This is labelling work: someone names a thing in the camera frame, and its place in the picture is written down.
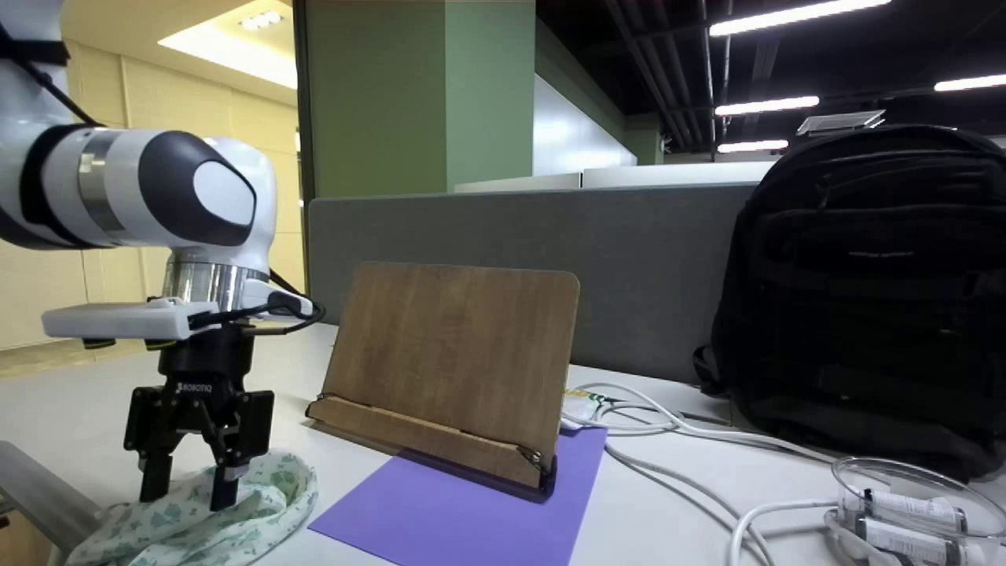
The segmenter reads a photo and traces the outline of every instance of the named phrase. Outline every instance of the white table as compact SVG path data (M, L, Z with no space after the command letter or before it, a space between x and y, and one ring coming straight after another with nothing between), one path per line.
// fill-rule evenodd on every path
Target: white table
M322 496L314 517L331 508L342 493L377 471L387 455L358 442L345 442L305 421L305 405L317 397L334 327L310 327L297 336L259 340L249 389L274 389L274 451L303 455L317 467ZM632 374L573 368L568 384L616 382L649 389L664 405L688 412L724 410L692 388L644 382ZM33 458L57 471L99 505L139 496L134 452L123 451L130 392L158 378L158 355L123 355L99 365L59 368L52 374L0 382L0 440L22 445ZM784 452L704 442L688 437L637 437L612 440L619 451L671 465L724 493L740 508L776 500L829 500L836 484L823 465L810 465ZM212 465L212 451L197 437L185 437L176 451L173 477L196 476ZM1006 480L989 480L1006 503ZM836 564L820 535L792 532L820 526L820 514L784 514L758 522L769 538L780 566L829 566ZM600 463L596 484L581 522L573 564L577 566L650 566L724 564L731 535L709 517L692 508L671 491L632 476L619 463ZM382 564L339 540L298 532L263 564Z

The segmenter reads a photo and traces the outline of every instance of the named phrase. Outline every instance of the black cable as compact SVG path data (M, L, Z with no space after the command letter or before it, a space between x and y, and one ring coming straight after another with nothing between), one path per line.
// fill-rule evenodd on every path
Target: black cable
M0 23L0 45L11 49L11 59L12 59L15 67L22 67L25 75L33 75L33 80L36 80L48 93L54 93L66 110L72 110L72 114L76 114L81 124L89 124L89 125L101 125L89 110L81 110L72 96L66 96L66 92L59 92L48 71L41 71L41 69L33 67L33 59L25 58L25 49L18 46L18 41L11 39L11 31L3 29L3 23Z

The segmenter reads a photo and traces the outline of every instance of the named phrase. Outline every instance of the wooden book stand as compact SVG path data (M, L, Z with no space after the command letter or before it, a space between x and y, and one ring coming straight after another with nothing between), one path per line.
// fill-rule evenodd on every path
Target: wooden book stand
M308 414L523 491L550 491L579 279L558 271L355 271Z

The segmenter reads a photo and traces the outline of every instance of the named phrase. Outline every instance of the green cloth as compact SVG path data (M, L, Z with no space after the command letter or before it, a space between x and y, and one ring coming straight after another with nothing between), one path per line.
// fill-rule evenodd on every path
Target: green cloth
M155 503L115 505L101 527L78 544L72 566L238 566L297 535L314 505L314 471L289 455L251 458L238 484L238 503L212 514L215 467L179 480Z

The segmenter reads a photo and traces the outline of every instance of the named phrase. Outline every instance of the floor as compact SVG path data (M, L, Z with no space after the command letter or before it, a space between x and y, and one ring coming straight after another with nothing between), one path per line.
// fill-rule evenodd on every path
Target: floor
M141 342L119 342L114 348L85 348L81 342L48 342L33 348L0 351L0 382L33 378L54 368L91 365L141 351ZM0 564L3 566L48 566L52 544L36 532L22 514L0 505Z

